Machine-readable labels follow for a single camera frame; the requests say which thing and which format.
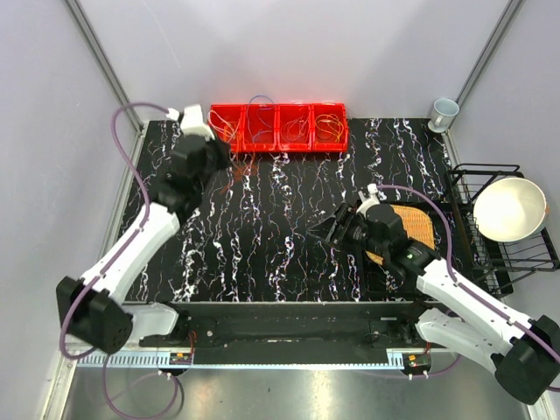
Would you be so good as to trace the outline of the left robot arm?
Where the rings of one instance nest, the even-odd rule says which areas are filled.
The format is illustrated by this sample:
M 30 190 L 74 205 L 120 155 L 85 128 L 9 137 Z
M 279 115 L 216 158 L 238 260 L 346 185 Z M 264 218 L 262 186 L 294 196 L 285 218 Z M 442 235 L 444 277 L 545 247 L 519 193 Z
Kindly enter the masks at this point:
M 179 137 L 147 202 L 125 233 L 80 278 L 65 276 L 59 281 L 61 348 L 67 335 L 105 354 L 150 335 L 172 347 L 187 340 L 189 325 L 170 306 L 147 304 L 125 310 L 123 302 L 142 269 L 200 206 L 214 174 L 231 164 L 230 146 L 218 137 Z

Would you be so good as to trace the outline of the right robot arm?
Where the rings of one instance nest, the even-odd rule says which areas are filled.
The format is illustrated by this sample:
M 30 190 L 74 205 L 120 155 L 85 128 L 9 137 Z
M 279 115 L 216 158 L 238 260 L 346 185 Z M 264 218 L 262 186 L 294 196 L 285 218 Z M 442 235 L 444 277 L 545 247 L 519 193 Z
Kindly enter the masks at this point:
M 393 277 L 412 282 L 451 310 L 425 310 L 397 325 L 408 347 L 422 341 L 448 348 L 488 370 L 513 398 L 535 404 L 559 376 L 559 325 L 519 312 L 458 273 L 435 250 L 410 237 L 387 204 L 342 204 L 310 235 L 348 254 L 373 254 Z

